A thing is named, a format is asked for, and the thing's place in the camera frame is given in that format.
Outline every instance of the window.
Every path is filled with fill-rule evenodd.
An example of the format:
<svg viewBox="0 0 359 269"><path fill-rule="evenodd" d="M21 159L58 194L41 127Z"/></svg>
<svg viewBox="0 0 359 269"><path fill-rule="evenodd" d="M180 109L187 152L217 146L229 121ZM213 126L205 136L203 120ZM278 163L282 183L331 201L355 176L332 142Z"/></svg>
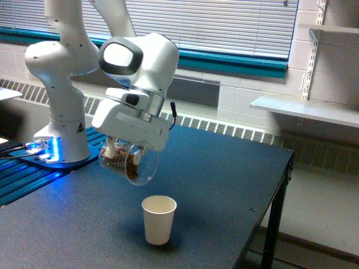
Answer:
<svg viewBox="0 0 359 269"><path fill-rule="evenodd" d="M106 39L104 20L82 0L91 37ZM298 0L127 0L137 35L158 32L179 48L288 59ZM56 33L43 0L0 0L0 26Z"/></svg>

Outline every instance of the window sill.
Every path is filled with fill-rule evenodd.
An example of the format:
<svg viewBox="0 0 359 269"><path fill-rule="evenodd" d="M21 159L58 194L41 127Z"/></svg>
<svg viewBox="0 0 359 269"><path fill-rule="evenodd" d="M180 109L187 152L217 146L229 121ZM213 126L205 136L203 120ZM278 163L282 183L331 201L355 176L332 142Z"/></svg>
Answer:
<svg viewBox="0 0 359 269"><path fill-rule="evenodd" d="M59 35L54 33L0 27L0 41L30 45L40 41L59 39ZM97 46L101 46L105 41L104 39L97 38L91 38L91 40ZM179 52L180 60L178 66L180 68L194 68L206 70L208 72L285 78L288 65L286 61L274 61L182 49L180 49Z"/></svg>

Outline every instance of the black cable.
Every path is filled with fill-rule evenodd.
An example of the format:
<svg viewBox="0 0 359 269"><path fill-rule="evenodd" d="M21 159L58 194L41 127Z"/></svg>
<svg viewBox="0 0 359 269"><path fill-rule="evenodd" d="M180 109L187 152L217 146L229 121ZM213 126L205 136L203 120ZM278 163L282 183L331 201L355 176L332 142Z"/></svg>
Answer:
<svg viewBox="0 0 359 269"><path fill-rule="evenodd" d="M5 155L5 154L9 154L10 152L13 152L13 151L16 151L16 150L24 150L24 149L26 149L25 146L13 147L12 149L1 151L0 156Z"/></svg>
<svg viewBox="0 0 359 269"><path fill-rule="evenodd" d="M27 155L21 155L21 156L1 157L1 158L0 158L0 160L13 160L13 159L20 159L20 158L25 158L25 157L31 157L31 156L35 156L35 155L40 155L41 153L36 152L36 153L27 154Z"/></svg>
<svg viewBox="0 0 359 269"><path fill-rule="evenodd" d="M173 123L172 123L171 127L169 128L169 131L173 128L173 126L174 126L175 123L176 123L176 117L173 117L173 118L174 118L174 120L173 120Z"/></svg>
<svg viewBox="0 0 359 269"><path fill-rule="evenodd" d="M171 110L172 110L172 117L173 117L173 123L171 125L171 127L169 128L169 131L173 128L173 126L176 123L176 118L177 118L177 111L176 111L176 104L174 102L170 103L171 105Z"/></svg>

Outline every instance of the white shelf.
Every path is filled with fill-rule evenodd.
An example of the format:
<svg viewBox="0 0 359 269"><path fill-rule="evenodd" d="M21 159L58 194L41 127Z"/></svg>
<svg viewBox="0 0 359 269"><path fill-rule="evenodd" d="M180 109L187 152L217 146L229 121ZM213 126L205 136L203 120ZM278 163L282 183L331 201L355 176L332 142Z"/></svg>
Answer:
<svg viewBox="0 0 359 269"><path fill-rule="evenodd" d="M19 93L18 91L13 91L13 90L9 90L9 89L0 87L0 101L7 100L10 98L20 97L21 95L22 94Z"/></svg>
<svg viewBox="0 0 359 269"><path fill-rule="evenodd" d="M251 108L359 128L359 109L288 97L261 96Z"/></svg>
<svg viewBox="0 0 359 269"><path fill-rule="evenodd" d="M311 30L320 30L331 33L347 33L347 34L359 34L358 28L348 28L340 26L328 26L328 25L315 25L315 24L299 24L299 28L308 28Z"/></svg>

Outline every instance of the paper cup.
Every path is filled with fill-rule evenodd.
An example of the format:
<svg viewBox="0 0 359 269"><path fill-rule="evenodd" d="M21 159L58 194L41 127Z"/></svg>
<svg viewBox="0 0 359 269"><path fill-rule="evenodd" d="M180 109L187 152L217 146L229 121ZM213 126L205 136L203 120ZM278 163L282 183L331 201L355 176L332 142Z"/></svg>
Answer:
<svg viewBox="0 0 359 269"><path fill-rule="evenodd" d="M146 241L152 245L163 245L169 241L174 211L174 199L162 195L147 197L142 201Z"/></svg>

